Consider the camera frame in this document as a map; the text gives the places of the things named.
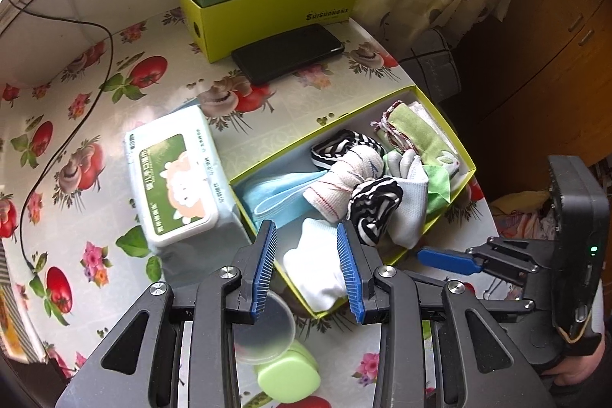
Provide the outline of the person's right hand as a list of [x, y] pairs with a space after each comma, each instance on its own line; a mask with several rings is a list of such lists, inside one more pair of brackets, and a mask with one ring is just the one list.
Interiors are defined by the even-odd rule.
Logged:
[[590, 377], [604, 357], [605, 340], [601, 340], [593, 354], [565, 357], [557, 366], [544, 371], [544, 376], [553, 377], [559, 386], [576, 385]]

